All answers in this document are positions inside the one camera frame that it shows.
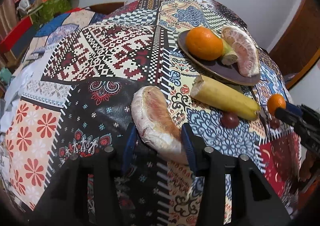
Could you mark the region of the small mandarin orange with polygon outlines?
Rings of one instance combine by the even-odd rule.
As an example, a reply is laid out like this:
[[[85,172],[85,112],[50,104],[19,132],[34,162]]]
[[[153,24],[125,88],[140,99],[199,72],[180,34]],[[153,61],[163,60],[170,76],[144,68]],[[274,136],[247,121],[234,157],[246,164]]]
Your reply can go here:
[[[267,101],[268,112],[274,116],[278,108],[286,108],[286,101],[280,94],[273,94]]]

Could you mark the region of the yellow banana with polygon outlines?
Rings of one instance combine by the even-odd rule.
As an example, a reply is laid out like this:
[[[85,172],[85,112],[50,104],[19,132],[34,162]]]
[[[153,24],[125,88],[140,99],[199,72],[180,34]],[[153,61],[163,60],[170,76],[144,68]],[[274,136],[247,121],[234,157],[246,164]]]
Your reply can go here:
[[[190,96],[222,111],[234,113],[242,119],[254,121],[259,116],[260,105],[254,99],[204,75],[198,75],[194,79]]]

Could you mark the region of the dark red grape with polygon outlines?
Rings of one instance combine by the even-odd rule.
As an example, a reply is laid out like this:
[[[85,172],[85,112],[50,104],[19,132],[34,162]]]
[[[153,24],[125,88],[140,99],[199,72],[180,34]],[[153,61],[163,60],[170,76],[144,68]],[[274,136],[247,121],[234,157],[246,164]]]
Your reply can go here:
[[[236,128],[239,125],[240,121],[236,114],[231,112],[224,112],[221,117],[221,124],[228,129]]]

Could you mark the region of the colourful patchwork tablecloth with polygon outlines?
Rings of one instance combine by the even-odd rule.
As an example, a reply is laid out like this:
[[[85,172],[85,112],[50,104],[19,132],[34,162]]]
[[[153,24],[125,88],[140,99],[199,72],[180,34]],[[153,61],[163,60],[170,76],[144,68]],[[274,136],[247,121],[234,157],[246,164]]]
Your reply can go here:
[[[217,92],[229,105],[258,105],[253,121],[229,129],[222,112],[190,95],[206,71],[178,47],[181,32],[245,23],[214,0],[135,0],[108,16],[81,10],[41,28],[32,42],[46,68],[27,84],[5,136],[8,191],[27,215],[39,204],[53,175],[68,158],[92,156],[114,146],[129,123],[156,155],[138,145],[127,177],[115,179],[127,225],[194,225],[204,179],[187,166],[181,126],[223,154],[247,154],[288,207],[291,179],[299,166],[299,139],[285,124],[274,129],[267,99],[290,100],[276,63],[258,49],[259,81],[226,84]]]

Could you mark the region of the dark purple plate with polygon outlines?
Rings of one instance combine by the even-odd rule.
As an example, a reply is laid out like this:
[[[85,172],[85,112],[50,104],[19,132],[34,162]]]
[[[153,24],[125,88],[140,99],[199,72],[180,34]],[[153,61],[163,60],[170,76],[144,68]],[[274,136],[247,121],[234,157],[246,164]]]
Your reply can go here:
[[[215,77],[219,77],[221,80],[229,81],[233,84],[254,86],[260,81],[260,73],[252,77],[245,77],[241,75],[238,70],[237,64],[226,66],[223,65],[220,60],[206,61],[192,55],[188,51],[185,44],[185,39],[188,32],[188,30],[181,32],[178,35],[177,43],[181,50],[187,55],[187,57],[197,66],[200,66],[202,69],[206,70],[208,73],[211,73]]]

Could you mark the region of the peeled pomelo segment on plate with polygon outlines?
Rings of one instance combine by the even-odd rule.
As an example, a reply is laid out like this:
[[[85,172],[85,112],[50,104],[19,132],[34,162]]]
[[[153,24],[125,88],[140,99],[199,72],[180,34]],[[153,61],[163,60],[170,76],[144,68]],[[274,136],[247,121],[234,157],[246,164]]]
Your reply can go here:
[[[238,70],[242,76],[252,77],[259,74],[259,56],[251,37],[235,25],[225,25],[221,37],[238,56]]]

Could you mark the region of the small banana piece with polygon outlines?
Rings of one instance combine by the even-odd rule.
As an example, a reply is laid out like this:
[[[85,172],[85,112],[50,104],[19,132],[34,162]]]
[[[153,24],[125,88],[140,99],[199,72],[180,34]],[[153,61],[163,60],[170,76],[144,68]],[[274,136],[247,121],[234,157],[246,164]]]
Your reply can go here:
[[[213,32],[216,38],[214,39],[213,52],[216,55],[216,59],[226,66],[230,66],[238,61],[238,55],[235,50],[215,32]]]

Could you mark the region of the large orange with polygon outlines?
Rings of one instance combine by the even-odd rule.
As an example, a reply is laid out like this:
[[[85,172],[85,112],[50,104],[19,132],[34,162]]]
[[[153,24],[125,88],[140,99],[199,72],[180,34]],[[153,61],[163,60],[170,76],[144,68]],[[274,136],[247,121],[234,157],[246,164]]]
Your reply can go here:
[[[216,60],[223,53],[223,42],[210,29],[196,27],[191,29],[185,37],[188,51],[202,60]]]

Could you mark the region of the green storage box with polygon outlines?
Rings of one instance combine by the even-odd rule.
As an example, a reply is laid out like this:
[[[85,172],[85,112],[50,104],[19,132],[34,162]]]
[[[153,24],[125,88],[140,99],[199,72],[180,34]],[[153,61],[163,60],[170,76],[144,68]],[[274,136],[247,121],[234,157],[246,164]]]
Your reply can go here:
[[[70,0],[47,0],[35,8],[29,17],[33,26],[39,27],[69,10],[72,10]]]

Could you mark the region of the red box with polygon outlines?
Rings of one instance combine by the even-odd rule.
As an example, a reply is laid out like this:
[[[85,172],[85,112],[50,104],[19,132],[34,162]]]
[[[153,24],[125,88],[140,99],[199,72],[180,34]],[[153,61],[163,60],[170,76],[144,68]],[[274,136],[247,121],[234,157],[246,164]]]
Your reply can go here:
[[[23,18],[7,36],[1,40],[1,54],[8,52],[14,44],[33,26],[30,16]]]

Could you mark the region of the striped curtain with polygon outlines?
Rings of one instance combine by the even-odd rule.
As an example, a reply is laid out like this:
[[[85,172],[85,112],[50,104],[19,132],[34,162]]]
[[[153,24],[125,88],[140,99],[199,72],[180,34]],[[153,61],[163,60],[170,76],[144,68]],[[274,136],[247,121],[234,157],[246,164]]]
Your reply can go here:
[[[3,0],[1,2],[1,41],[5,39],[9,32],[17,25],[15,2],[17,0]]]

